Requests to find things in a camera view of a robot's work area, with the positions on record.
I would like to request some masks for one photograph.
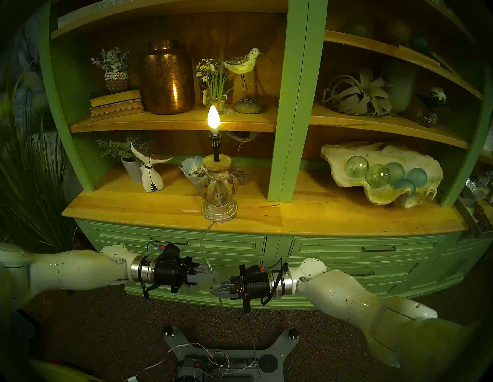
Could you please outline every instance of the giant clam shell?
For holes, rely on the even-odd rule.
[[[392,143],[349,142],[327,144],[322,147],[320,154],[322,158],[330,163],[330,172],[338,186],[363,186],[368,200],[378,205],[394,202],[399,206],[410,208],[423,201],[431,201],[435,198],[438,185],[443,179],[442,168],[432,157]],[[344,171],[346,162],[355,155],[366,158],[370,166],[375,163],[386,165],[388,162],[399,162],[404,167],[406,175],[414,167],[422,168],[426,171],[428,180],[423,187],[416,188],[416,193],[412,197],[410,188],[394,190],[390,184],[380,188],[372,187],[367,183],[364,176],[351,178],[346,175]]]

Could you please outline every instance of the decorative ball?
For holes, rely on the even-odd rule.
[[[416,193],[416,186],[414,185],[412,180],[402,178],[399,179],[397,182],[394,183],[394,189],[399,189],[399,188],[410,188],[411,189],[411,196],[414,196]]]
[[[370,33],[368,27],[359,20],[347,21],[340,29],[342,33],[348,33],[350,35],[367,38]]]
[[[402,164],[400,163],[389,162],[385,166],[390,171],[390,180],[388,181],[389,184],[394,184],[399,179],[402,179],[406,174],[406,172],[404,171],[404,167],[402,167]]]
[[[428,54],[428,40],[420,35],[412,35],[409,39],[409,47],[422,54]]]
[[[368,171],[368,161],[358,155],[351,157],[346,162],[344,172],[350,178],[361,178]]]
[[[366,181],[372,187],[383,187],[390,180],[390,171],[384,165],[371,165],[366,172]]]
[[[415,167],[410,169],[407,173],[407,177],[409,180],[412,180],[416,187],[423,187],[428,180],[428,175],[426,175],[426,171],[420,169],[419,167]]]

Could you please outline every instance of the blue glass ball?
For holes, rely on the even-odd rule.
[[[428,175],[426,175],[426,171],[420,169],[419,167],[415,167],[410,169],[407,173],[407,177],[409,180],[412,180],[417,188],[423,187],[428,180]]]
[[[416,193],[416,186],[414,185],[412,180],[402,178],[399,179],[397,182],[394,183],[394,189],[399,189],[399,188],[410,188],[411,189],[411,196],[414,196]]]
[[[350,178],[361,178],[368,171],[368,161],[358,155],[351,157],[346,162],[344,172]]]
[[[384,165],[374,164],[369,167],[365,179],[372,187],[383,187],[388,184],[390,171]]]
[[[389,162],[385,166],[390,171],[390,180],[388,181],[389,184],[394,184],[399,179],[402,179],[406,174],[406,172],[404,171],[404,167],[402,167],[402,164],[400,163]]]

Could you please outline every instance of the white cable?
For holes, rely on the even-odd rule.
[[[245,369],[249,368],[250,366],[252,366],[252,365],[255,363],[256,358],[257,358],[257,356],[255,355],[255,338],[254,338],[252,335],[250,335],[250,336],[252,337],[252,340],[253,340],[253,361],[252,361],[252,363],[250,363],[248,366],[245,366],[244,368],[242,368],[242,369],[240,369],[240,370],[237,370],[237,371],[233,371],[233,372],[228,373],[228,371],[229,371],[229,357],[227,356],[227,354],[226,354],[226,353],[223,353],[223,352],[221,352],[221,351],[214,351],[214,352],[212,352],[212,353],[211,353],[211,352],[210,352],[209,350],[207,350],[207,349],[206,349],[206,348],[205,348],[202,344],[200,344],[200,343],[198,343],[198,342],[192,342],[192,343],[189,343],[189,344],[181,344],[181,345],[176,345],[175,347],[172,347],[171,349],[169,349],[169,350],[166,352],[165,356],[164,356],[164,357],[163,357],[163,358],[162,358],[162,359],[161,359],[158,363],[156,363],[156,364],[154,364],[154,365],[152,365],[152,366],[148,366],[148,367],[146,367],[145,369],[143,369],[143,370],[141,370],[140,372],[138,372],[137,374],[135,374],[135,375],[134,375],[134,377],[136,378],[136,377],[138,377],[140,374],[142,374],[144,371],[149,370],[149,369],[152,369],[153,367],[156,367],[156,366],[161,365],[161,364],[164,362],[164,360],[166,359],[166,356],[167,356],[167,355],[168,355],[171,351],[175,350],[177,347],[184,347],[184,346],[191,346],[191,345],[198,345],[198,346],[200,346],[202,349],[204,349],[204,350],[207,352],[207,354],[208,354],[207,359],[208,359],[210,362],[212,362],[214,365],[216,365],[216,366],[217,366],[217,368],[218,368],[218,370],[219,370],[219,372],[220,372],[220,373],[222,373],[220,376],[213,376],[213,375],[210,375],[210,374],[206,373],[204,370],[197,369],[197,370],[195,370],[195,372],[193,373],[193,379],[194,379],[195,381],[196,381],[196,379],[195,379],[195,373],[196,373],[197,371],[201,371],[201,372],[202,372],[202,373],[204,373],[205,375],[207,375],[207,376],[209,376],[209,377],[212,377],[212,378],[220,378],[220,377],[222,377],[222,376],[224,376],[224,375],[226,375],[226,374],[235,374],[235,373],[239,373],[240,371],[243,371],[243,370],[245,370]],[[220,368],[220,366],[221,366],[221,365],[219,365],[219,364],[217,364],[217,363],[215,363],[215,362],[213,361],[212,356],[213,356],[214,354],[222,354],[222,355],[224,355],[224,356],[226,357],[226,360],[228,361],[228,367],[226,368],[226,371],[225,371],[225,372],[221,371],[221,368]]]

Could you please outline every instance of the white pot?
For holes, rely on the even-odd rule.
[[[121,161],[125,166],[128,175],[130,175],[130,178],[132,178],[134,183],[142,183],[142,171],[141,171],[142,162],[140,160],[127,162],[124,161],[123,158],[121,159]]]

